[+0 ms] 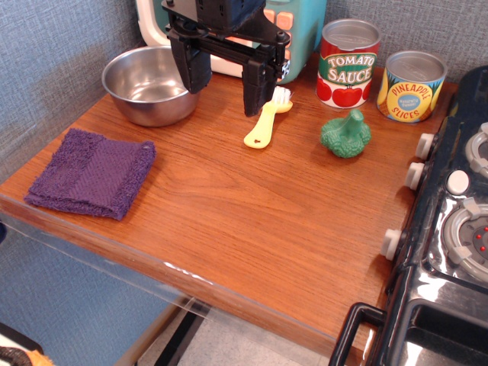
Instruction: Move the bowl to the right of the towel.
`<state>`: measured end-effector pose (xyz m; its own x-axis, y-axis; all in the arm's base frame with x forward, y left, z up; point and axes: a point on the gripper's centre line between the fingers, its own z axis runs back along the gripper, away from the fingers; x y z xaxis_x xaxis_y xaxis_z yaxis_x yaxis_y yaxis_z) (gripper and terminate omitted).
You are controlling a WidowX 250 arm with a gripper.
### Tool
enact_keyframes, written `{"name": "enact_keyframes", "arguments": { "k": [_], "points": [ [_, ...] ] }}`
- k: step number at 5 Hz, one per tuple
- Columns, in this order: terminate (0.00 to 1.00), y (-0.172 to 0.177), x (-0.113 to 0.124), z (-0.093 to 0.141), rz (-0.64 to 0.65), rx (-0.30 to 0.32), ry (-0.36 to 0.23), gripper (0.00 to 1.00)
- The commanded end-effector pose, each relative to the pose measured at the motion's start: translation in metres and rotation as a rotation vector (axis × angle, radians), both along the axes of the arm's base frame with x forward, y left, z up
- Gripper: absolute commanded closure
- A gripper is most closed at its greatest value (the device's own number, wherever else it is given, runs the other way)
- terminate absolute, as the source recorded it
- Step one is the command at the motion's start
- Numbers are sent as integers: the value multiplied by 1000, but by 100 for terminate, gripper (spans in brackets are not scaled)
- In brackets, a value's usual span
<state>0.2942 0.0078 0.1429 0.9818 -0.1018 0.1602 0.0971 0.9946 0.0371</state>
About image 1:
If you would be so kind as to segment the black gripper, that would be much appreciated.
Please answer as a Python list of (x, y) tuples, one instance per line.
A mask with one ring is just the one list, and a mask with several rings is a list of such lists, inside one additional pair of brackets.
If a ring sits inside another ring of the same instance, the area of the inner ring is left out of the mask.
[(289, 73), (290, 36), (265, 15), (265, 1), (163, 1), (169, 14), (172, 55), (184, 87), (197, 94), (212, 76), (210, 54), (242, 71), (244, 111), (259, 113), (271, 100), (277, 79)]

